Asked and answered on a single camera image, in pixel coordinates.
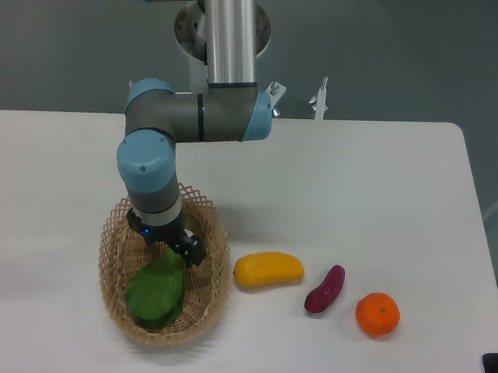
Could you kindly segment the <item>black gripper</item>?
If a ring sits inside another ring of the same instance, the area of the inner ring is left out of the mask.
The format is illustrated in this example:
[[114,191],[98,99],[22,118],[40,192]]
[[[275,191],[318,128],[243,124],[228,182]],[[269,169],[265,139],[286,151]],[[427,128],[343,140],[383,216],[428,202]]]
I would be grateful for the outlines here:
[[126,213],[128,226],[145,239],[147,244],[166,243],[186,267],[199,266],[207,255],[204,241],[196,234],[184,229],[184,216],[179,214],[171,222],[163,225],[145,223],[134,209]]

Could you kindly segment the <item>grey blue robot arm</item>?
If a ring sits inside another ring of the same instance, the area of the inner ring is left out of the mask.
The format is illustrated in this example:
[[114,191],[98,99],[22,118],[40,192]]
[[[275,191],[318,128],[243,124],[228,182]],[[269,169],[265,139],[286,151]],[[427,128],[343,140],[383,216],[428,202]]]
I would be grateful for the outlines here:
[[263,140],[271,131],[274,107],[256,82],[255,0],[187,1],[204,15],[200,39],[207,89],[177,93],[154,77],[131,84],[116,158],[131,201],[129,227],[148,244],[166,243],[191,266],[201,264],[207,253],[203,240],[184,228],[176,145]]

